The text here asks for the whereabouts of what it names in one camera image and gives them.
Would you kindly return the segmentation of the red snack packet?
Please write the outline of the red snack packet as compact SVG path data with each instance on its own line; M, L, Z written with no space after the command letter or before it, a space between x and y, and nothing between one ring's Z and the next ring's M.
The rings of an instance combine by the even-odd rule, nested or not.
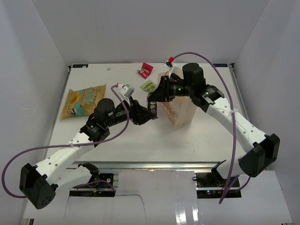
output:
M137 73L143 78L147 79L152 73L153 66L147 63L143 63L140 70L137 70Z

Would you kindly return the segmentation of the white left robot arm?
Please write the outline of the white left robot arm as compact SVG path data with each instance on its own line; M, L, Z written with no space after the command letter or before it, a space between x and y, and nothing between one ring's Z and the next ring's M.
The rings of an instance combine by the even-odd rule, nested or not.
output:
M80 185L96 186L99 170L91 163L84 163L67 173L64 173L65 169L100 142L107 142L110 127L122 122L143 125L156 118L156 106L143 107L132 98L115 106L111 99L101 99L86 124L66 147L35 165L27 163L22 167L19 185L21 192L40 210L54 199L56 190Z

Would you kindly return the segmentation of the green gummy snack packet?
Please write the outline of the green gummy snack packet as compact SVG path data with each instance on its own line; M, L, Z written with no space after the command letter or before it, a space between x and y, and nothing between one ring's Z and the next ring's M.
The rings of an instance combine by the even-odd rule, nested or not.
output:
M157 85L152 80L147 80L144 84L140 86L140 88L144 91L152 93L156 90Z

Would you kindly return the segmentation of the brown chocolate bar wrapper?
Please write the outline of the brown chocolate bar wrapper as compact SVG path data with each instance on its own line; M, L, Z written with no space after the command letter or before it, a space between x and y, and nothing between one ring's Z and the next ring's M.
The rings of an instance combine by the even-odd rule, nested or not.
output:
M158 118L158 113L157 113L157 103L156 101L150 101L149 97L151 96L151 93L149 93L147 95L147 110L150 111L151 113L155 114L155 117L153 118L153 120Z

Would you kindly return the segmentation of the tan chips bag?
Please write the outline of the tan chips bag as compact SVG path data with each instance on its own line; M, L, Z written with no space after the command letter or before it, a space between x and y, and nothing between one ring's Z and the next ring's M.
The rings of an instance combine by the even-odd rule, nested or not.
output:
M60 114L60 120L90 116L98 102L104 98L106 85L89 87L82 90L69 90L64 107Z

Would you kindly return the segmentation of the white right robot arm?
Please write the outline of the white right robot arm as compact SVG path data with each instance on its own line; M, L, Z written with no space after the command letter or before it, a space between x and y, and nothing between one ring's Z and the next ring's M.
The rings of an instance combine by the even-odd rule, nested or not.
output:
M197 63L182 67L183 76L175 72L160 78L159 85L148 95L149 102L171 102L176 97L189 97L194 105L216 119L239 143L245 154L234 162L222 161L212 170L212 183L224 186L228 174L257 177L278 157L280 139L276 134L268 135L252 125L236 111L230 101L216 86L206 83L204 71Z

